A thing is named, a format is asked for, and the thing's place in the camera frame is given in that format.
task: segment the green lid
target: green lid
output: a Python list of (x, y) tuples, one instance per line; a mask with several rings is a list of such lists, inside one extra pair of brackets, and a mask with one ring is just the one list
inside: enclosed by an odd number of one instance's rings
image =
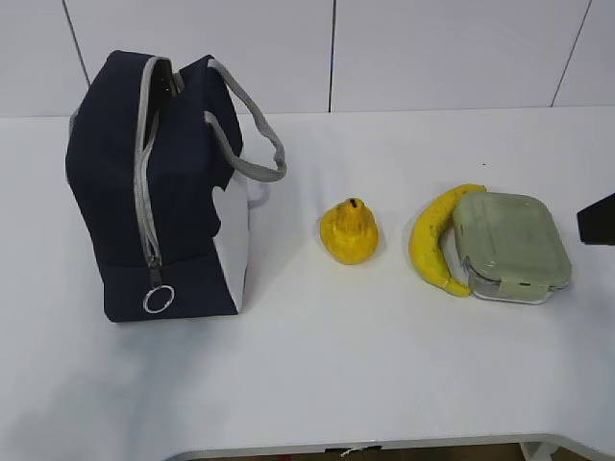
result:
[(461, 199), (453, 222), (460, 260), (481, 277), (498, 281), (508, 297), (538, 296), (570, 282), (570, 260), (542, 202), (526, 195), (474, 192)]

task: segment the banana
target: banana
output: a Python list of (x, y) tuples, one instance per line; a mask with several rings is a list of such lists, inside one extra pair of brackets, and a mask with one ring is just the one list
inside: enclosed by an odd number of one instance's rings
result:
[(435, 199), (419, 216), (409, 241), (410, 259), (421, 277), (455, 296), (470, 296), (469, 286), (459, 283), (451, 275), (440, 250), (440, 235), (451, 224), (453, 210), (468, 192), (485, 191), (483, 185), (464, 184)]

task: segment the food container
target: food container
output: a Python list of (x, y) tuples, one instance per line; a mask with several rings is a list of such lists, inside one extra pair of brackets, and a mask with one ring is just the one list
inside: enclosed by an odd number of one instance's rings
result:
[(539, 304), (572, 267), (547, 207), (525, 195), (474, 192), (453, 213), (459, 260), (475, 295)]

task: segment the navy blue lunch bag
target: navy blue lunch bag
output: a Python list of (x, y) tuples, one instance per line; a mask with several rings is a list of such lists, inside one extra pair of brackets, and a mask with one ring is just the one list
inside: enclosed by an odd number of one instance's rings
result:
[[(276, 149), (241, 158), (228, 88)], [(280, 180), (284, 149), (254, 101), (207, 56), (115, 51), (71, 121), (66, 175), (91, 236), (112, 322), (236, 314), (248, 262), (245, 177)]]

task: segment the metal ring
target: metal ring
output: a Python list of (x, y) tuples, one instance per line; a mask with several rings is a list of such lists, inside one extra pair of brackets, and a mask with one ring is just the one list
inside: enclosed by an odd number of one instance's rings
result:
[[(152, 297), (152, 295), (154, 295), (154, 293), (160, 290), (169, 290), (169, 299), (160, 309), (152, 310), (147, 304), (150, 302), (150, 298)], [(171, 305), (171, 303), (173, 303), (173, 300), (175, 300), (175, 288), (173, 288), (171, 285), (160, 285), (156, 288), (152, 288), (150, 291), (147, 292), (147, 295), (145, 295), (145, 298), (143, 298), (143, 309), (148, 314), (160, 314), (161, 312), (163, 312), (163, 310), (166, 310), (166, 308)]]

